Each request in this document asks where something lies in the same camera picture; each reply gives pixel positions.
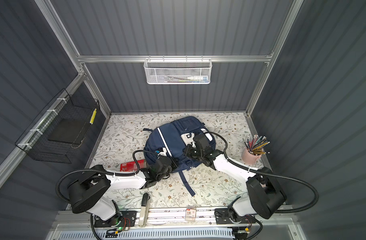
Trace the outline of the navy blue student backpack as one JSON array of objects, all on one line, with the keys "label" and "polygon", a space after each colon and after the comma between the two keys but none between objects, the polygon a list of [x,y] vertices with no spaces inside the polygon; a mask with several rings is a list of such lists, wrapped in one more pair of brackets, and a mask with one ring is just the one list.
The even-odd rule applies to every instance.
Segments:
[{"label": "navy blue student backpack", "polygon": [[150,132],[149,138],[144,147],[144,156],[147,164],[154,167],[157,164],[158,156],[163,155],[172,158],[173,166],[171,173],[178,173],[180,178],[193,197],[196,193],[188,184],[183,171],[189,171],[202,164],[196,157],[196,153],[186,155],[188,144],[196,146],[193,138],[198,135],[204,135],[207,144],[212,151],[216,148],[216,140],[212,134],[208,134],[205,124],[196,117],[188,116],[170,123],[161,125],[155,129],[144,128],[144,131]]}]

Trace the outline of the red card box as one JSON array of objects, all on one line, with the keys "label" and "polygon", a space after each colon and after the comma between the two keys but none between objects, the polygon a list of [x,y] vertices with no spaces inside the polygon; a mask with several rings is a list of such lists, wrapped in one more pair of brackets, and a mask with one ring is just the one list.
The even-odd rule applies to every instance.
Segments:
[{"label": "red card box", "polygon": [[[138,164],[141,169],[146,167],[145,160],[138,160]],[[136,162],[122,163],[120,166],[121,172],[136,172],[137,170],[138,166]]]}]

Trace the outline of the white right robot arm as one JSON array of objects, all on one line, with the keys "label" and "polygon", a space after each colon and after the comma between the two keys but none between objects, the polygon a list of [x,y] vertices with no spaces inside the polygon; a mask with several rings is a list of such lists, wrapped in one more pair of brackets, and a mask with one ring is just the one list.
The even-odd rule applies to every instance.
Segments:
[{"label": "white right robot arm", "polygon": [[184,154],[245,185],[248,196],[237,197],[228,206],[230,220],[237,222],[247,215],[259,215],[264,219],[269,219],[286,200],[276,178],[267,176],[272,171],[266,167],[262,169],[251,168],[227,158],[225,151],[214,150],[210,146],[209,136],[209,133],[182,134],[181,138],[186,144]]}]

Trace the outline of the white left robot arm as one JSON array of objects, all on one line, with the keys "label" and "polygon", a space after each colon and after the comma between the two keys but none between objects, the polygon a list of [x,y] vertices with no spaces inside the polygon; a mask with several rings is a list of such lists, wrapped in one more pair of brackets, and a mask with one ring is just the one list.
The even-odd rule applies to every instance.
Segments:
[{"label": "white left robot arm", "polygon": [[72,212],[87,212],[103,221],[120,217],[114,201],[105,197],[106,192],[121,189],[147,189],[166,179],[178,167],[178,162],[169,157],[159,156],[155,164],[138,172],[107,171],[102,165],[84,171],[71,183],[67,190]]}]

